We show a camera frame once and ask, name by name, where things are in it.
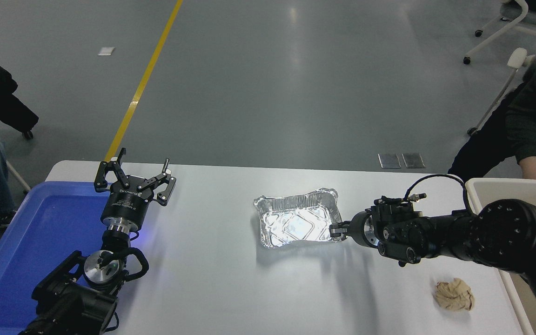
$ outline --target gray floor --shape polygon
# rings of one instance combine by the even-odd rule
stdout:
[[[175,3],[0,1],[0,65],[40,116],[31,141],[0,123],[29,184],[58,161],[104,158]],[[508,32],[463,65],[497,13],[488,0],[185,0],[126,160],[378,171],[378,153],[419,152],[425,169],[393,171],[445,172],[512,51],[536,51]]]

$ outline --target white bin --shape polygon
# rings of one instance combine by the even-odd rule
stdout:
[[[499,199],[520,199],[536,206],[536,180],[473,178],[466,183],[466,189],[471,208],[477,214],[487,204]],[[509,275],[504,271],[500,271],[500,275],[523,328],[523,333],[532,334],[529,319],[536,325],[536,299],[527,284],[517,275]]]

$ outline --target white chair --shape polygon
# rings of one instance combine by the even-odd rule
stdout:
[[[536,35],[536,12],[529,10],[528,4],[525,0],[501,0],[501,2],[502,6],[500,7],[500,15],[495,17],[495,19],[492,21],[489,21],[481,29],[475,31],[475,36],[481,36],[489,26],[499,20],[509,21],[508,24],[468,51],[468,53],[464,55],[464,64],[470,64],[470,58],[475,53],[512,28],[528,34]]]
[[[523,47],[517,48],[515,51],[513,51],[512,55],[510,56],[510,59],[508,59],[508,66],[512,69],[512,72],[510,72],[510,76],[508,77],[508,80],[506,80],[506,83],[504,84],[504,87],[500,90],[500,93],[496,96],[496,99],[489,105],[489,108],[487,108],[487,112],[481,117],[481,120],[475,127],[470,128],[466,133],[469,136],[475,135],[478,131],[481,125],[487,120],[487,117],[489,114],[491,114],[491,111],[494,110],[494,108],[497,106],[500,99],[504,96],[504,93],[506,92],[506,89],[510,86],[512,83],[512,80],[514,79],[515,74],[518,72],[518,70],[521,67],[529,66],[532,60],[534,59],[534,55],[527,55],[527,50]]]

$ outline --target aluminum foil tray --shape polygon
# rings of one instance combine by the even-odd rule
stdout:
[[[311,193],[291,197],[254,200],[260,215],[260,241],[266,248],[278,248],[294,241],[340,241],[331,238],[328,227],[341,222],[336,207],[338,193],[320,188]]]

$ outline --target blue bin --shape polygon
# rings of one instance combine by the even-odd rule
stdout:
[[[28,193],[0,241],[0,335],[34,320],[32,290],[70,253],[100,249],[107,199],[91,182],[44,182]]]

